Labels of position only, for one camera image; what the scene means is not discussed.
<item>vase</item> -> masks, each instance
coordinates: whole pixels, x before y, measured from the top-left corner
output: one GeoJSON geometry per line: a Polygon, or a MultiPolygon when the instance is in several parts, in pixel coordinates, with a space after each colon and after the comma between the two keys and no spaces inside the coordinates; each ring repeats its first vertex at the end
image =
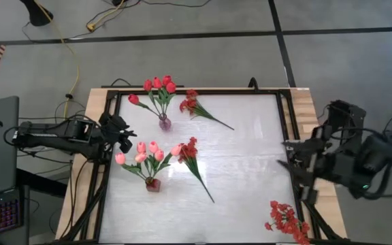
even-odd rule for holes
{"type": "Polygon", "coordinates": [[[167,115],[162,113],[162,114],[160,114],[160,116],[158,118],[160,119],[160,121],[158,123],[160,125],[160,128],[164,131],[169,131],[170,127],[172,125],[172,122],[170,122],[170,120],[167,118],[167,115]]]}
{"type": "Polygon", "coordinates": [[[160,180],[157,180],[156,178],[152,178],[152,177],[147,177],[145,183],[146,183],[146,190],[150,192],[160,191],[160,186],[161,186],[160,180]]]}

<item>table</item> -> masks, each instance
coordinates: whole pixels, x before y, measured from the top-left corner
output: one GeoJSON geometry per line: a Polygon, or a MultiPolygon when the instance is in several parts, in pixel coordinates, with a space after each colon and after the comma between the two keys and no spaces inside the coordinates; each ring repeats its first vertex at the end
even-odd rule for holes
{"type": "MultiPolygon", "coordinates": [[[[195,88],[195,89],[210,89],[210,90],[225,90],[225,88],[195,88]]],[[[227,88],[228,90],[253,90],[253,88],[227,88]]],[[[295,112],[295,118],[297,121],[297,127],[299,129],[299,135],[301,139],[308,139],[311,136],[312,129],[318,125],[318,121],[316,118],[316,112],[314,109],[314,104],[312,102],[311,94],[308,88],[260,88],[261,90],[276,90],[276,89],[289,89],[291,94],[291,99],[293,102],[293,108],[295,112]]],[[[107,88],[94,88],[91,90],[91,93],[88,98],[88,103],[86,107],[86,116],[92,118],[93,120],[98,120],[101,114],[103,113],[103,109],[105,107],[106,95],[109,89],[107,88]]],[[[120,91],[134,91],[134,90],[142,90],[142,88],[119,88],[120,91]]],[[[287,129],[290,138],[293,138],[293,127],[289,117],[289,110],[286,103],[283,103],[284,106],[284,114],[287,121],[287,129]]],[[[79,154],[75,156],[73,162],[73,171],[71,173],[71,177],[73,180],[78,175],[82,164],[85,162],[85,158],[79,154]]],[[[88,196],[88,189],[91,182],[91,176],[93,171],[93,165],[87,164],[80,174],[79,183],[77,190],[77,198],[74,210],[74,222],[77,221],[81,213],[84,211],[86,207],[86,200],[88,196]]],[[[103,171],[103,166],[100,167],[99,172],[103,171]]],[[[101,181],[102,175],[98,175],[97,186],[99,187],[99,183],[101,181]]],[[[75,188],[75,181],[72,182],[73,189],[75,188]]],[[[323,218],[327,221],[327,223],[332,227],[332,229],[340,236],[346,237],[346,230],[344,228],[344,223],[342,220],[342,215],[340,211],[340,206],[338,204],[338,199],[336,195],[335,186],[327,181],[319,180],[316,183],[316,188],[319,190],[318,202],[316,204],[317,210],[321,213],[323,218]]],[[[63,209],[61,212],[61,217],[59,221],[59,227],[56,233],[56,239],[62,236],[63,231],[65,230],[69,218],[71,216],[71,204],[70,204],[70,191],[69,186],[66,192],[65,201],[63,204],[63,209]]],[[[305,219],[309,220],[310,217],[306,212],[306,208],[304,207],[305,219]]],[[[91,217],[88,221],[89,226],[86,233],[87,239],[93,239],[93,231],[95,228],[95,221],[97,216],[97,207],[93,210],[91,217]]]]}

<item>floor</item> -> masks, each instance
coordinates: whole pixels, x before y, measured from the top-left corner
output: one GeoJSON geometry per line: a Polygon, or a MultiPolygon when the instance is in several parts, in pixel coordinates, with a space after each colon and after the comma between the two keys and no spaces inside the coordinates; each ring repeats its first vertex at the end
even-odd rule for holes
{"type": "MultiPolygon", "coordinates": [[[[104,1],[40,2],[69,38],[86,33],[86,22],[111,7],[104,1]]],[[[28,21],[21,2],[0,0],[0,45],[5,45],[0,98],[19,96],[20,116],[54,116],[75,81],[76,63],[50,24],[24,31],[51,44],[28,41],[21,31],[28,21]]],[[[141,85],[146,78],[171,74],[181,85],[214,87],[246,86],[255,77],[259,86],[309,87],[317,114],[330,101],[343,99],[367,111],[365,126],[371,129],[381,131],[392,117],[392,1],[212,0],[203,7],[141,2],[84,37],[68,41],[80,61],[73,95],[83,105],[91,88],[117,78],[141,85]]],[[[74,104],[69,111],[81,109],[74,104]]],[[[59,151],[43,155],[70,158],[59,151]]],[[[61,166],[30,157],[18,164],[33,173],[61,166]]],[[[67,168],[45,176],[64,178],[67,168]]],[[[337,192],[350,239],[392,244],[392,199],[354,200],[342,187],[337,192]]],[[[62,200],[39,193],[31,198],[41,206],[31,221],[30,242],[48,242],[53,239],[48,221],[56,212],[55,229],[62,200]]]]}

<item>red tulip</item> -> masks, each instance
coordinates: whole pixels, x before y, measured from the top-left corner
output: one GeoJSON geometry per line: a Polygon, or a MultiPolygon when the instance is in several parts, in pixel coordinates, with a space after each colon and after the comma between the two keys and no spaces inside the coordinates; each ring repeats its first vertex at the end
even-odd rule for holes
{"type": "Polygon", "coordinates": [[[174,84],[174,82],[169,82],[169,83],[166,85],[166,90],[167,90],[167,92],[169,92],[169,93],[175,93],[175,91],[176,91],[176,84],[174,84]]]}
{"type": "Polygon", "coordinates": [[[172,81],[172,77],[169,75],[164,76],[163,78],[163,85],[167,86],[172,81]]]}
{"type": "Polygon", "coordinates": [[[147,80],[144,82],[143,88],[144,88],[145,91],[148,91],[148,92],[149,92],[149,91],[152,89],[152,81],[149,80],[149,79],[147,79],[147,80]]]}
{"type": "Polygon", "coordinates": [[[161,88],[161,87],[162,87],[162,85],[161,85],[160,79],[158,77],[155,77],[154,78],[154,88],[161,88]]]}
{"type": "Polygon", "coordinates": [[[134,105],[137,105],[139,103],[139,97],[137,95],[129,95],[128,96],[129,102],[133,103],[134,105]]]}

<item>flower stem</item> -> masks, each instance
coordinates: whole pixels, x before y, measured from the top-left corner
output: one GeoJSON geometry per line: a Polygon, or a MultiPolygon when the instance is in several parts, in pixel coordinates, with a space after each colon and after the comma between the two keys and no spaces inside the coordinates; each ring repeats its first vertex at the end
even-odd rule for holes
{"type": "Polygon", "coordinates": [[[205,191],[207,191],[208,195],[210,196],[212,203],[215,203],[215,202],[214,202],[214,199],[212,198],[210,192],[208,191],[207,187],[206,187],[205,184],[203,183],[202,179],[201,179],[200,177],[199,177],[198,179],[199,179],[199,181],[201,182],[202,186],[205,188],[205,191]]]}

